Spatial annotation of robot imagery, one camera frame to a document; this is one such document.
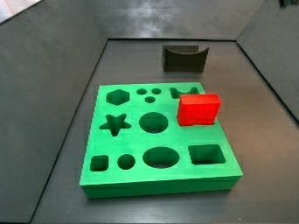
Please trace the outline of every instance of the dark gray arch block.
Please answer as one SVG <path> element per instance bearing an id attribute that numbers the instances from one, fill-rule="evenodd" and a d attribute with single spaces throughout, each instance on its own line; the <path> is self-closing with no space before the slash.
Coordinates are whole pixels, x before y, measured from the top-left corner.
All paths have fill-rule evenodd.
<path id="1" fill-rule="evenodd" d="M 210 48 L 198 45 L 164 45 L 163 70 L 166 72 L 203 72 Z"/>
<path id="2" fill-rule="evenodd" d="M 299 6 L 281 8 L 268 0 L 254 16 L 238 43 L 285 105 L 299 120 Z"/>
<path id="3" fill-rule="evenodd" d="M 32 218 L 106 42 L 80 0 L 0 25 L 0 222 Z"/>

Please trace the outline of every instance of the red block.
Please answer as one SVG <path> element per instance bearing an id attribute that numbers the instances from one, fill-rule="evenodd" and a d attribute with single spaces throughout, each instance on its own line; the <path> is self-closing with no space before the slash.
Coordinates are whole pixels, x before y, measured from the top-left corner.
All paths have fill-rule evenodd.
<path id="1" fill-rule="evenodd" d="M 220 109 L 216 94 L 182 94 L 178 122 L 180 126 L 212 125 Z"/>

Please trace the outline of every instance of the rectangular hole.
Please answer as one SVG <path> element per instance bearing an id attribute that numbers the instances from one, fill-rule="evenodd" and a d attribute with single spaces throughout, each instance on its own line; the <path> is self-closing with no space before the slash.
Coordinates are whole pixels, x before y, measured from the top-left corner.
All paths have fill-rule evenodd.
<path id="1" fill-rule="evenodd" d="M 103 172 L 108 169 L 108 156 L 95 156 L 91 159 L 90 170 L 92 172 Z"/>
<path id="2" fill-rule="evenodd" d="M 218 144 L 191 145 L 188 150 L 194 165 L 214 165 L 226 163 L 226 158 Z"/>

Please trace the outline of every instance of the green shape sorter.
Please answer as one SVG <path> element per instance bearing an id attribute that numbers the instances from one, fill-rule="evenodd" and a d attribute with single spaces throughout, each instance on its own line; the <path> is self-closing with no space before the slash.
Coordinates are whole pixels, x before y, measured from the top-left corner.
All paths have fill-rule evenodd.
<path id="1" fill-rule="evenodd" d="M 202 84 L 100 86 L 80 186 L 88 198 L 231 189 L 242 174 L 220 123 L 182 127 L 180 94 Z"/>

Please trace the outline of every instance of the circular hole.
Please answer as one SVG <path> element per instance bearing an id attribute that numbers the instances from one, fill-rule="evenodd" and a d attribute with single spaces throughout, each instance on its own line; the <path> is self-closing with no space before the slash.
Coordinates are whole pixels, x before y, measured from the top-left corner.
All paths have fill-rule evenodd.
<path id="1" fill-rule="evenodd" d="M 154 93 L 155 95 L 159 95 L 159 94 L 162 93 L 162 89 L 160 89 L 160 88 L 154 88 L 154 89 L 152 89 L 152 93 Z"/>
<path id="2" fill-rule="evenodd" d="M 146 132 L 158 134 L 167 129 L 168 120 L 163 114 L 151 112 L 142 116 L 139 125 Z"/>
<path id="3" fill-rule="evenodd" d="M 158 169 L 170 168 L 179 162 L 179 153 L 167 147 L 150 149 L 143 156 L 144 163 Z"/>
<path id="4" fill-rule="evenodd" d="M 130 170 L 136 164 L 136 159 L 132 155 L 126 154 L 118 159 L 118 166 L 123 170 Z"/>
<path id="5" fill-rule="evenodd" d="M 155 102 L 155 98 L 152 96 L 147 96 L 144 98 L 144 101 L 148 102 L 148 103 L 154 103 Z"/>
<path id="6" fill-rule="evenodd" d="M 139 95 L 144 95 L 147 93 L 147 91 L 143 88 L 140 88 L 140 89 L 136 90 L 136 93 Z"/>

